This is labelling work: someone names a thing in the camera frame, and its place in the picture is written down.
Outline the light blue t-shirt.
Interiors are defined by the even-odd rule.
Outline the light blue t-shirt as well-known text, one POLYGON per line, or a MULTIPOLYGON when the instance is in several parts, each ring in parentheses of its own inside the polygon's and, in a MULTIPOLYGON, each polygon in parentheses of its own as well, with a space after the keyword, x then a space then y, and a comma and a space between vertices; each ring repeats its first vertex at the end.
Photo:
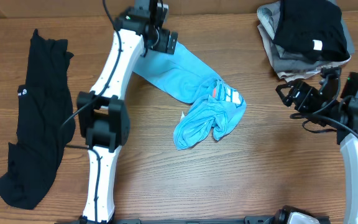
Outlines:
POLYGON ((233 131, 246 111, 243 96, 181 43, 173 55, 152 51, 139 58, 134 72, 191 105, 173 132, 178 150, 193 147, 210 132, 220 140, 233 131))

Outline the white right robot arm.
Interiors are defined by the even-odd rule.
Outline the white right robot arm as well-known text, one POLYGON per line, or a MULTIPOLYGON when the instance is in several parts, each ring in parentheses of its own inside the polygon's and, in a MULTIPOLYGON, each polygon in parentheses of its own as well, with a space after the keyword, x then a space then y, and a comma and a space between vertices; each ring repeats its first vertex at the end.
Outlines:
POLYGON ((346 175, 344 223, 358 223, 358 73, 351 72, 341 85, 340 70, 322 73, 321 87, 294 80, 276 87, 285 106, 293 106, 292 119, 322 126, 335 132, 346 175))

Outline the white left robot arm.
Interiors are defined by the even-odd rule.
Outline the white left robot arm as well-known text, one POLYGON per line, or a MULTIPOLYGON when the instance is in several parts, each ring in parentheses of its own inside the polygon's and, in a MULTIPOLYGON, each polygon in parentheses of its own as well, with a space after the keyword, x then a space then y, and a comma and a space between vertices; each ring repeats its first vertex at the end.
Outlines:
POLYGON ((80 133, 89 155, 88 196, 80 223, 114 221, 114 181, 119 153, 130 131, 124 102, 134 67, 148 51, 172 54, 178 34, 164 29, 168 5, 129 7, 116 19, 104 68, 89 92, 77 97, 80 133))

